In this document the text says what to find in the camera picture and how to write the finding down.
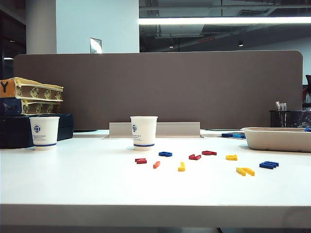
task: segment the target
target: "pen holder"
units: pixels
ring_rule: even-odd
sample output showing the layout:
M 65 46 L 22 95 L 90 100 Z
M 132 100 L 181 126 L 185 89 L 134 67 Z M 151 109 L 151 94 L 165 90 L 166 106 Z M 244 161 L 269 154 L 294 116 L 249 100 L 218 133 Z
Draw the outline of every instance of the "pen holder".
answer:
M 311 111 L 270 111 L 272 128 L 311 128 Z

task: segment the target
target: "paper cup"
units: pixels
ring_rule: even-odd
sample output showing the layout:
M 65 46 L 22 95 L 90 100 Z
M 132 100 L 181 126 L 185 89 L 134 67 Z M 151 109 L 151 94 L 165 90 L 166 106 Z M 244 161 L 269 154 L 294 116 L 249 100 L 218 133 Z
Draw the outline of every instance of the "paper cup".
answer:
M 151 150 L 156 140 L 157 116 L 131 116 L 134 150 Z
M 30 117 L 35 150 L 51 150 L 56 147 L 59 116 Z

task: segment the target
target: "fluorescent light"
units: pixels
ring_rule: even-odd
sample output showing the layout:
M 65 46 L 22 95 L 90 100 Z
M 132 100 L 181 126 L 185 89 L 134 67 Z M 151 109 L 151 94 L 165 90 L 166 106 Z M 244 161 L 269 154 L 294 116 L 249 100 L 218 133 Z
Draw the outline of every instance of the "fluorescent light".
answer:
M 311 23 L 311 17 L 140 18 L 140 25 Z

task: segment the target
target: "paper tray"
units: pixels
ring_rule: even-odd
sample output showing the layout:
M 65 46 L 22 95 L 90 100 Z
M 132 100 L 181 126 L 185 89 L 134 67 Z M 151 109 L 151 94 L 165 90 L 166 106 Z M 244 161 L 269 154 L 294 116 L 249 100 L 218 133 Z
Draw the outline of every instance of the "paper tray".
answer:
M 311 132 L 303 128 L 243 128 L 249 148 L 311 152 Z

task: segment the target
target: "gray partition panel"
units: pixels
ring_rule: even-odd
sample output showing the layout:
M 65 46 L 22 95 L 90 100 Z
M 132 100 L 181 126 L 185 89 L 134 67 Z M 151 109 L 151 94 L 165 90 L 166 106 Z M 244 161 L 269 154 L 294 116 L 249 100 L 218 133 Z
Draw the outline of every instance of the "gray partition panel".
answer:
M 301 110 L 298 51 L 19 55 L 15 76 L 64 86 L 75 129 L 134 115 L 200 121 L 202 129 L 270 126 L 275 101 Z

